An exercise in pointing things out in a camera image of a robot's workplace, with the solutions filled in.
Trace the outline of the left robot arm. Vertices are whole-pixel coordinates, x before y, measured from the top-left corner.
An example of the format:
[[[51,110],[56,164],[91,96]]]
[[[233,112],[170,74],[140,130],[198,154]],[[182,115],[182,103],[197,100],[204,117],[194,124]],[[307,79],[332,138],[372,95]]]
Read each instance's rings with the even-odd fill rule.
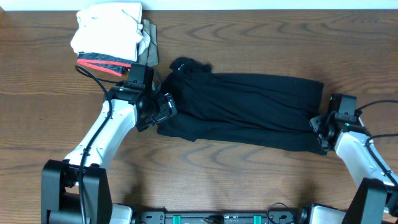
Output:
[[[131,207],[114,203],[108,169],[127,133],[144,131],[177,113],[170,93],[114,86],[86,136],[63,160],[42,169],[42,223],[140,223]]]

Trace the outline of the black t-shirt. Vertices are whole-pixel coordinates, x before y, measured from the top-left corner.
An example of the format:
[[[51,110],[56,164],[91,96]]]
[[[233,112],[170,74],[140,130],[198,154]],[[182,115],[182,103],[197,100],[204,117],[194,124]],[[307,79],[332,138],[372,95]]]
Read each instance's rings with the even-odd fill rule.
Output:
[[[157,133],[188,141],[240,142],[324,155],[310,120],[318,116],[323,83],[304,78],[213,73],[209,64],[180,57],[162,83],[177,114]]]

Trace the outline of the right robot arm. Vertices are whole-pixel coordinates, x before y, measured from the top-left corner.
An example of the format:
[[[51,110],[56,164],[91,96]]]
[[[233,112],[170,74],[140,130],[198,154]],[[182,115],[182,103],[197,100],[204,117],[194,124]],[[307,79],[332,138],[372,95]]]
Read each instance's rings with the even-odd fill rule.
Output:
[[[310,120],[321,146],[334,151],[349,170],[356,194],[346,211],[311,204],[302,207],[295,223],[382,223],[383,215],[397,217],[397,174],[378,153],[361,121],[336,111]]]

